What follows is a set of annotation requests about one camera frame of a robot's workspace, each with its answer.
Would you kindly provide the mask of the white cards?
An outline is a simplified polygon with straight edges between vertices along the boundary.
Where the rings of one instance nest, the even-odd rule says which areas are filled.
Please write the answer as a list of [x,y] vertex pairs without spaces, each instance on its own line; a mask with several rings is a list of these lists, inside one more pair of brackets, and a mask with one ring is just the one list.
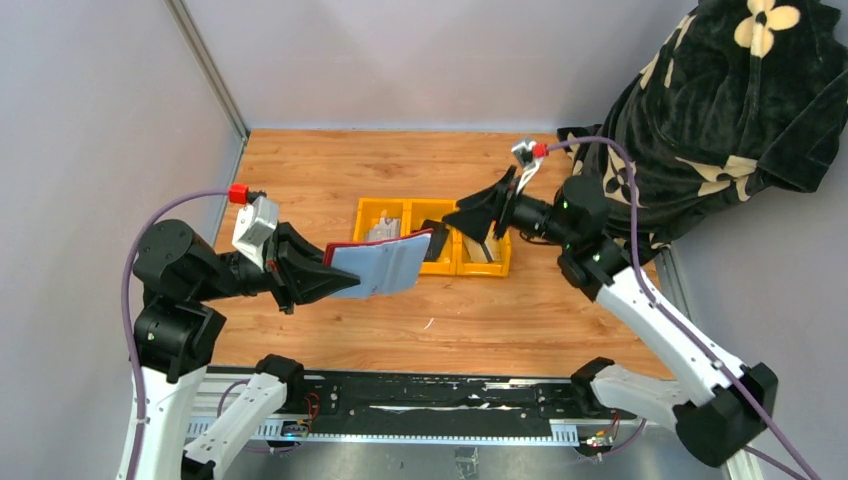
[[360,277],[360,285],[332,294],[335,298],[365,299],[374,295],[393,295],[414,287],[421,266],[417,269],[406,262],[389,263],[386,258],[370,257],[366,253],[343,260],[344,269]]

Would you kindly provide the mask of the red leather card holder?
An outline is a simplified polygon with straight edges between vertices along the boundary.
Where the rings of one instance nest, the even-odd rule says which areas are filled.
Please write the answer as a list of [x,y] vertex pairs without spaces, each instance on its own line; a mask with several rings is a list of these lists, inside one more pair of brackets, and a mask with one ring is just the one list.
[[386,258],[389,263],[406,262],[419,269],[427,255],[432,234],[431,228],[425,228],[408,235],[377,241],[328,243],[323,264],[344,269],[343,260],[366,253],[370,257]]

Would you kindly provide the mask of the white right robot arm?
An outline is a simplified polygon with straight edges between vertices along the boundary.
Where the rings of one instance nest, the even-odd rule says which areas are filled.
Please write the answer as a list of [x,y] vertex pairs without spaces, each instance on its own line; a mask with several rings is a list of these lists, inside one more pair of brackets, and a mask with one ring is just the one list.
[[763,363],[746,365],[710,340],[603,233],[609,206],[594,180],[567,178],[551,203],[525,195],[519,184],[509,168],[492,186],[457,201],[444,223],[478,243],[513,228],[560,247],[557,264],[567,282],[624,322],[673,375],[660,380],[598,357],[571,377],[577,413],[634,414],[674,432],[710,467],[722,466],[766,430],[759,413],[774,409],[776,374]]

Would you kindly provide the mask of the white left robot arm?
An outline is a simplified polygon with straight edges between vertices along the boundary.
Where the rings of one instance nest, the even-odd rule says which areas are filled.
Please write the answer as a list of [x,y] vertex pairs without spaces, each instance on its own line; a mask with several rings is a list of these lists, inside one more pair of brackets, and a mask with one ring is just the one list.
[[283,313],[311,304],[359,278],[323,261],[322,252],[289,224],[278,225],[259,263],[218,254],[187,223],[148,227],[131,254],[143,307],[129,335],[133,404],[118,475],[122,479],[219,479],[265,419],[278,411],[315,414],[301,363],[262,359],[239,397],[196,440],[186,436],[195,398],[225,317],[211,302],[270,293]]

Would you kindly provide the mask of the beige striped cards in bin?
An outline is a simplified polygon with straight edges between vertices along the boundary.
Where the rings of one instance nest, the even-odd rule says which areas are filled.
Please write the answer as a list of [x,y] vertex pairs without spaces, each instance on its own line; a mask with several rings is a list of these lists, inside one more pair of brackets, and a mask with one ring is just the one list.
[[496,263],[501,261],[499,240],[492,233],[483,242],[477,242],[468,236],[463,237],[463,246],[470,263]]

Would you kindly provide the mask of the black card holder in bin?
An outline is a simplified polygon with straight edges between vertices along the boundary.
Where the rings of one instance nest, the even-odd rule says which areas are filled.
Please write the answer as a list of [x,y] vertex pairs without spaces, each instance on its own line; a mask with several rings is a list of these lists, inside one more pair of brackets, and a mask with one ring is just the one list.
[[441,221],[426,219],[421,223],[419,231],[430,230],[430,241],[424,257],[425,262],[437,262],[442,254],[444,246],[450,238],[449,227]]

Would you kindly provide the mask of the silver VIP card front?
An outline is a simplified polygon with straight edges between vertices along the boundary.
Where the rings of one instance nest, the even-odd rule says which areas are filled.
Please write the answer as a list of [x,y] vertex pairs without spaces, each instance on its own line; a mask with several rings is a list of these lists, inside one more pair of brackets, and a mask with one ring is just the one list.
[[394,217],[380,217],[377,223],[371,227],[366,235],[368,243],[380,243],[399,238],[402,233],[402,219]]

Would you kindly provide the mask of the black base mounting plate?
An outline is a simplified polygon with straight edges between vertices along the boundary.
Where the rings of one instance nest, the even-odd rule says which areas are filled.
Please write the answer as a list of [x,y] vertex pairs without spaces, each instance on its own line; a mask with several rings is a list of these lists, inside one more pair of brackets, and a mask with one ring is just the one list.
[[549,437],[554,420],[608,425],[569,378],[309,370],[278,413],[305,418],[315,434],[400,438]]

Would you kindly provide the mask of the black floral blanket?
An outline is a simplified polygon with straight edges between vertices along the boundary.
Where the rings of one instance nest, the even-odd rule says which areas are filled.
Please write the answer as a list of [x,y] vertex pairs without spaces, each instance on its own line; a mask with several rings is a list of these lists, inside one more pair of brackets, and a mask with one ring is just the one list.
[[847,123],[841,17],[821,1],[701,1],[603,122],[560,128],[574,173],[601,183],[606,233],[645,263],[765,189],[816,191]]

